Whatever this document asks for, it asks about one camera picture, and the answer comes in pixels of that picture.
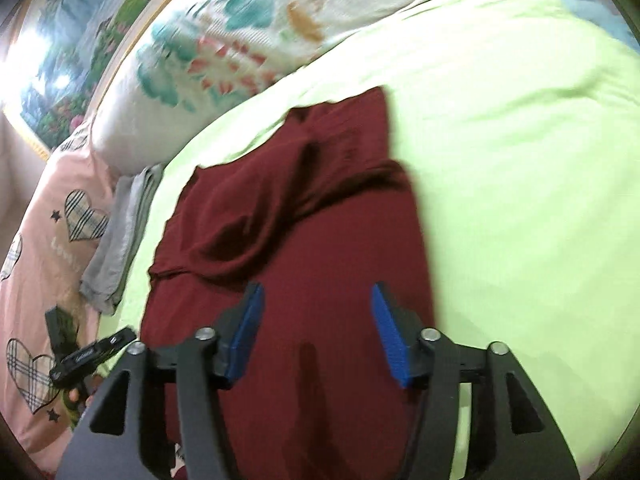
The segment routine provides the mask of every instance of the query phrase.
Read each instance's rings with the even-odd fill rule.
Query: lime green fabric
[[[392,155],[414,183],[439,326],[462,344],[507,342],[578,462],[593,461],[640,399],[640,57],[558,0],[421,4],[206,128],[166,168],[100,334],[140,325],[146,270],[196,165],[256,148],[291,107],[378,85]]]

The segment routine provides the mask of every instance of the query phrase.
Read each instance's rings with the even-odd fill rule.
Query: silver bolt
[[[142,354],[146,349],[145,344],[142,341],[134,341],[127,347],[127,352],[131,355]]]
[[[509,353],[509,347],[502,341],[495,341],[491,343],[491,346],[489,346],[489,348],[491,349],[491,352],[496,355],[505,355]]]
[[[215,335],[215,330],[213,330],[210,326],[205,326],[198,329],[198,331],[196,332],[196,339],[199,339],[200,341],[208,341],[209,339],[213,339]]]
[[[425,341],[437,341],[440,339],[440,332],[434,328],[423,328],[420,337]]]

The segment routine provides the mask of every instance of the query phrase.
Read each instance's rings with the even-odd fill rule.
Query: gray towel
[[[162,166],[158,164],[137,176],[123,176],[116,184],[107,229],[80,281],[82,295],[103,314],[112,316],[122,299],[161,179]]]

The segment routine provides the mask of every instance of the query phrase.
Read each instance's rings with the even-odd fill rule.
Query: folded red fabric
[[[248,280],[264,285],[247,374],[221,393],[245,477],[384,479],[398,469],[416,399],[391,378],[370,290],[386,281],[426,324],[433,309],[381,89],[291,110],[258,150],[197,168],[150,275],[141,338],[152,347],[211,324]],[[166,416],[179,442],[172,386]]]

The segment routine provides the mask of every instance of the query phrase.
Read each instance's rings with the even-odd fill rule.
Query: star print
[[[58,419],[60,418],[60,414],[56,413],[56,410],[53,408],[47,410],[47,415],[49,415],[49,420],[53,420],[53,422],[58,422]]]

